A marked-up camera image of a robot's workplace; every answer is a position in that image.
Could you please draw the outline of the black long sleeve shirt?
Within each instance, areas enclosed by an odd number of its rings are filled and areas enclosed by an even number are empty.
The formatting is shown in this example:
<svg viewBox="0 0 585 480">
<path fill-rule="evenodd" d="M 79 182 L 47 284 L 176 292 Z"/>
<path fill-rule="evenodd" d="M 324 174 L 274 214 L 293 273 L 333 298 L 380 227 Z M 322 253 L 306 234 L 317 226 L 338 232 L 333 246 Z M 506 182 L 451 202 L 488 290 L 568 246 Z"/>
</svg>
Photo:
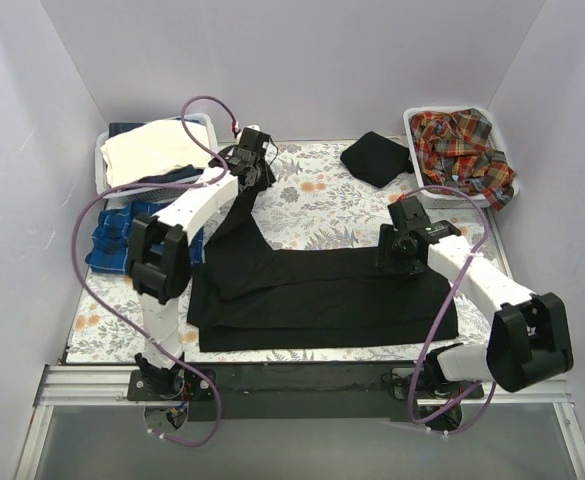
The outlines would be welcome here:
<svg viewBox="0 0 585 480">
<path fill-rule="evenodd" d="M 374 247 L 274 250 L 240 194 L 194 271 L 187 322 L 203 352 L 421 343 L 450 291 L 440 274 L 379 268 Z"/>
</svg>

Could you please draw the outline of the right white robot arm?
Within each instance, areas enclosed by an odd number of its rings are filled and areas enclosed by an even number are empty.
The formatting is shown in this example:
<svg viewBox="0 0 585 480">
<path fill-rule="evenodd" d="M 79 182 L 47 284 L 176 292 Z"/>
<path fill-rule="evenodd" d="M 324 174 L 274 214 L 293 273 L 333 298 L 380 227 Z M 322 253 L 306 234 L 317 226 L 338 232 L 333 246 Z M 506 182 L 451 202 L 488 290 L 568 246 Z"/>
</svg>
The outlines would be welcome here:
<svg viewBox="0 0 585 480">
<path fill-rule="evenodd" d="M 461 382 L 493 382 L 514 393 L 570 371 L 574 366 L 564 302 L 537 294 L 494 267 L 447 220 L 434 222 L 418 198 L 388 207 L 391 221 L 379 234 L 379 267 L 408 273 L 431 270 L 451 282 L 490 322 L 483 345 L 424 349 L 414 372 L 426 389 L 447 397 Z"/>
</svg>

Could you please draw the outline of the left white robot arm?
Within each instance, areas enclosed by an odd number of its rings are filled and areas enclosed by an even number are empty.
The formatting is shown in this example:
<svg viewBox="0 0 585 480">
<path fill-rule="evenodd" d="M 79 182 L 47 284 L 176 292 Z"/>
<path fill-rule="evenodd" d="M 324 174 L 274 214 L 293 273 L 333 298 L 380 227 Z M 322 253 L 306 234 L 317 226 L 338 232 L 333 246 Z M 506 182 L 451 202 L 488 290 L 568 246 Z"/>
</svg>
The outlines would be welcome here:
<svg viewBox="0 0 585 480">
<path fill-rule="evenodd" d="M 244 190 L 274 182 L 266 160 L 271 136 L 257 126 L 243 128 L 236 143 L 213 157 L 197 182 L 157 213 L 131 224 L 127 270 L 142 308 L 141 328 L 149 335 L 135 355 L 141 389 L 160 399 L 180 397 L 186 388 L 179 338 L 178 305 L 191 278 L 194 237 L 224 204 Z"/>
</svg>

